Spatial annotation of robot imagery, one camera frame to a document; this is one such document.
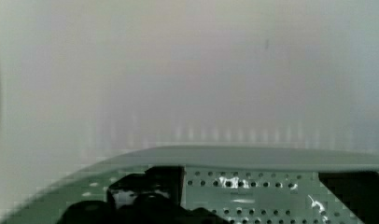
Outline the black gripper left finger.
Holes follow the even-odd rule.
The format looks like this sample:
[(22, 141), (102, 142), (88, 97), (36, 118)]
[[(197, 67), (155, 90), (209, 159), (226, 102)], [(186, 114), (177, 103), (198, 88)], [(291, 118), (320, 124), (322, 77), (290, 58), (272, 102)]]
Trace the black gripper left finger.
[(74, 203), (56, 224), (230, 224), (204, 208), (181, 206), (184, 175), (182, 166), (126, 175), (107, 188), (105, 200)]

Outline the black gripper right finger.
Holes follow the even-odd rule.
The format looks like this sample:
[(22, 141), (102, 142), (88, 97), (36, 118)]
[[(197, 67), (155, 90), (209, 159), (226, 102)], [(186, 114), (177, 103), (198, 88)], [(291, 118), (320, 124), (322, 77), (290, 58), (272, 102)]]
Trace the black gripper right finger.
[(364, 224), (379, 224), (377, 172), (319, 173), (318, 178)]

